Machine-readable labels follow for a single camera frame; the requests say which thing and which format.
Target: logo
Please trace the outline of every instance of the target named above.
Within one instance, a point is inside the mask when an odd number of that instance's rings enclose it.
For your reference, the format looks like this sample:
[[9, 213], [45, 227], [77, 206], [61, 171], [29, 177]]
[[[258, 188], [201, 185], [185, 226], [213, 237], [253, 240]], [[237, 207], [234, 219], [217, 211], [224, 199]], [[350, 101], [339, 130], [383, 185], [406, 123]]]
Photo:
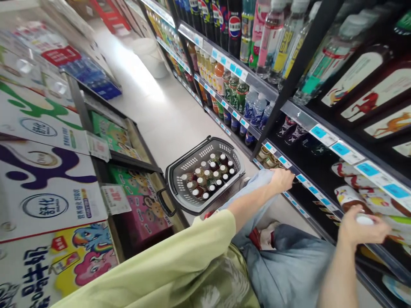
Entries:
[[228, 21], [228, 32], [230, 37], [238, 37], [241, 34], [241, 19], [238, 16], [231, 16]]
[[37, 135], [47, 137], [57, 136], [57, 131], [54, 128], [39, 120], [32, 118], [21, 118], [20, 125], [32, 133], [36, 133]]
[[62, 196], [46, 193], [30, 196], [24, 199], [20, 206], [31, 217], [51, 218], [66, 212], [69, 203]]

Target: water bottle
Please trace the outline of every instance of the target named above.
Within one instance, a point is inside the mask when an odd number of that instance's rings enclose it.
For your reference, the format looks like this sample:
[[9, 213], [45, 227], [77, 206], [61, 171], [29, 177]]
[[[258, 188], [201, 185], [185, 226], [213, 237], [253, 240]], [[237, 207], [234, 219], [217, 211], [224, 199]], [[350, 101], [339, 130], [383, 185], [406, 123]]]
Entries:
[[258, 126], [259, 130], [263, 130], [265, 127], [265, 124], [267, 123], [267, 120], [271, 114], [271, 111], [273, 111], [274, 108], [274, 101], [271, 101], [270, 104], [264, 109], [264, 115], [262, 116], [262, 120], [260, 125]]
[[244, 118], [246, 118], [247, 120], [251, 120], [254, 103], [256, 102], [257, 98], [258, 93], [256, 89], [253, 86], [250, 86], [247, 95], [245, 95]]
[[267, 100], [265, 99], [265, 95], [263, 93], [258, 94], [258, 99], [254, 103], [253, 115], [251, 116], [251, 121], [250, 121], [252, 125], [258, 127], [258, 125], [260, 124], [262, 120], [262, 114], [266, 106], [267, 106]]

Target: basket handle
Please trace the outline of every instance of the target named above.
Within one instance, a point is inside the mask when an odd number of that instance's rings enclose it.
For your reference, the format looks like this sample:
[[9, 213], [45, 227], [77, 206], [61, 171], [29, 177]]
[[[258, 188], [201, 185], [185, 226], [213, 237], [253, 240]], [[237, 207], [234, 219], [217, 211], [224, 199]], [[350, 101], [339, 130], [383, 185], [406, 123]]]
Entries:
[[166, 205], [166, 203], [164, 202], [164, 198], [163, 198], [162, 192], [165, 191], [165, 190], [167, 190], [167, 187], [162, 188], [162, 189], [160, 189], [160, 190], [158, 190], [158, 191], [156, 192], [156, 194], [157, 194], [157, 199], [159, 200], [159, 202], [160, 202], [160, 204], [161, 204], [161, 207], [163, 208], [164, 212], [166, 212], [167, 216], [172, 217], [172, 216], [174, 216], [175, 213], [177, 212], [177, 209], [175, 208], [174, 211], [172, 212], [172, 211], [168, 208], [168, 206]]

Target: person's hand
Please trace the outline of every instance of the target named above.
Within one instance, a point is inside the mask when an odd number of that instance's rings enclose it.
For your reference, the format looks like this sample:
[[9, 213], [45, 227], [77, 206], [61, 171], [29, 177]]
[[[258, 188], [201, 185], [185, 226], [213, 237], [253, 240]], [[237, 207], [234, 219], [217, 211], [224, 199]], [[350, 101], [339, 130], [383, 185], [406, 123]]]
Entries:
[[270, 191], [273, 192], [274, 195], [291, 189], [292, 181], [295, 177], [295, 175], [292, 174], [291, 171], [285, 170], [283, 168], [270, 170], [274, 171], [274, 174], [268, 186]]
[[373, 215], [367, 215], [373, 220], [373, 225], [359, 224], [356, 218], [362, 209], [363, 207], [360, 204], [352, 206], [344, 215], [338, 232], [338, 241], [342, 241], [354, 250], [358, 244], [383, 243], [385, 237], [391, 230], [391, 227], [381, 218]]

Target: my little pony illustration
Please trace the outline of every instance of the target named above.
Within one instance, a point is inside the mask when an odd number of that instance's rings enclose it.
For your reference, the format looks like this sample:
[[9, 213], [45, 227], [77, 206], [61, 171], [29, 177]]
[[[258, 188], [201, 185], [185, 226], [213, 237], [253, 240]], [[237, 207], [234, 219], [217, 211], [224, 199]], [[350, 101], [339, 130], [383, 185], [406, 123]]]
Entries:
[[106, 253], [113, 249], [110, 231], [108, 227], [103, 227], [97, 223], [91, 224], [90, 227], [79, 228], [74, 231], [73, 245], [84, 246], [86, 250], [97, 252], [99, 254]]

